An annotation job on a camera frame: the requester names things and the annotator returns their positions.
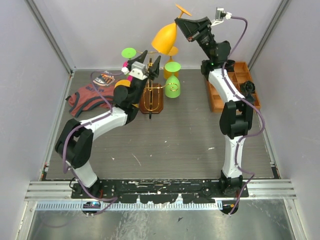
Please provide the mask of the pink plastic wine glass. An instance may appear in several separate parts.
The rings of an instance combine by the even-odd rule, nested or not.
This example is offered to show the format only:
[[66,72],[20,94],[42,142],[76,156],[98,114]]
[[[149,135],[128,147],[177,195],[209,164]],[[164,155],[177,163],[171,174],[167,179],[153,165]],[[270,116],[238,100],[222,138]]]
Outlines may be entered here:
[[[125,62],[123,63],[123,65],[122,65],[122,67],[124,68],[124,67],[127,67],[127,66],[128,66],[128,62],[125,61]],[[127,80],[131,82],[132,79],[133,79],[133,77],[132,77],[131,75],[129,75],[129,74],[127,74],[126,76],[127,76]]]

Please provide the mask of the green wine glass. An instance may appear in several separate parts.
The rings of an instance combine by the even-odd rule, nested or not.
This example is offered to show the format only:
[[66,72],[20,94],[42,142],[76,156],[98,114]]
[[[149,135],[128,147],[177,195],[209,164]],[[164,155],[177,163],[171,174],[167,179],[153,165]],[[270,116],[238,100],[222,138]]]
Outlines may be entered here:
[[137,51],[132,47],[126,47],[122,50],[121,56],[126,59],[132,59],[137,54]]
[[[179,70],[181,69],[181,65],[176,62]],[[181,94],[181,84],[178,77],[175,77],[174,74],[170,76],[165,82],[164,93],[168,98],[178,98]]]

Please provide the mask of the yellow plastic wine glass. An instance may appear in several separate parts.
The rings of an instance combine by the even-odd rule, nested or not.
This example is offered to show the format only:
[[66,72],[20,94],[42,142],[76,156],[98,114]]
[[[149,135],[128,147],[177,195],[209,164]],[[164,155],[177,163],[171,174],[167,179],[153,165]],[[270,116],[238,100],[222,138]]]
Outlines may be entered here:
[[127,79],[119,80],[113,90],[113,102],[121,105],[125,101],[129,101],[129,89],[131,82]]

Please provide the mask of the orange wine glass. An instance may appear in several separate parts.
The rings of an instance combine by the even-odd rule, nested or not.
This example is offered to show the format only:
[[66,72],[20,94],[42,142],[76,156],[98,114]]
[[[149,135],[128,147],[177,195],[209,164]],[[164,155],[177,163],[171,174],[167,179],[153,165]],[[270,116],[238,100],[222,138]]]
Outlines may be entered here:
[[169,56],[169,60],[164,66],[164,78],[166,80],[171,77],[172,74],[174,74],[174,76],[177,78],[179,77],[180,68],[178,68],[178,63],[173,60],[173,56],[175,56],[178,52],[178,48],[176,46],[173,46],[167,54]]
[[177,39],[178,26],[175,20],[162,27],[151,42],[151,46],[159,53],[169,55]]

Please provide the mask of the orange wine glass front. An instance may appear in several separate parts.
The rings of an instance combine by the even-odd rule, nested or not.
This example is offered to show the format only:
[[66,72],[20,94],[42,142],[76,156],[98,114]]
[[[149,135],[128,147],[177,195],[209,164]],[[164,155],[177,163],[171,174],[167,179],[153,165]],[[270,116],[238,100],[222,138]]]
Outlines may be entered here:
[[169,55],[177,39],[178,26],[175,20],[162,27],[151,42],[151,46],[159,53]]

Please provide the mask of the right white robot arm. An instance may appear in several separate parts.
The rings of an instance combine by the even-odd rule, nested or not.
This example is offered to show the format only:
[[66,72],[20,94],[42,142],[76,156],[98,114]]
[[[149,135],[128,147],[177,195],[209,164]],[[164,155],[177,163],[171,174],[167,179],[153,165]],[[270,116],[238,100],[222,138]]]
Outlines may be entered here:
[[225,137],[225,159],[218,185],[223,196],[231,197],[243,186],[240,168],[245,137],[252,128],[253,109],[228,76],[227,68],[233,65],[229,60],[231,45],[227,40],[215,41],[209,18],[176,18],[174,21],[185,38],[197,42],[207,55],[208,59],[201,62],[201,73],[224,103],[219,127]]

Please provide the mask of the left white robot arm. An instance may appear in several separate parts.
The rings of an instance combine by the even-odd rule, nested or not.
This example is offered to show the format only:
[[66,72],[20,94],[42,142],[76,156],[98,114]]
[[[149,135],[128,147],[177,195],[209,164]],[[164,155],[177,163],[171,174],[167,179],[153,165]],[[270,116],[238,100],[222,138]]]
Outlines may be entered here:
[[139,112],[139,102],[147,81],[159,76],[161,57],[145,64],[147,54],[145,50],[121,69],[132,80],[117,82],[113,91],[113,104],[108,105],[106,113],[83,121],[74,118],[68,120],[55,144],[54,150],[62,158],[63,172],[73,173],[88,198],[103,199],[100,179],[90,164],[94,140],[132,122]]

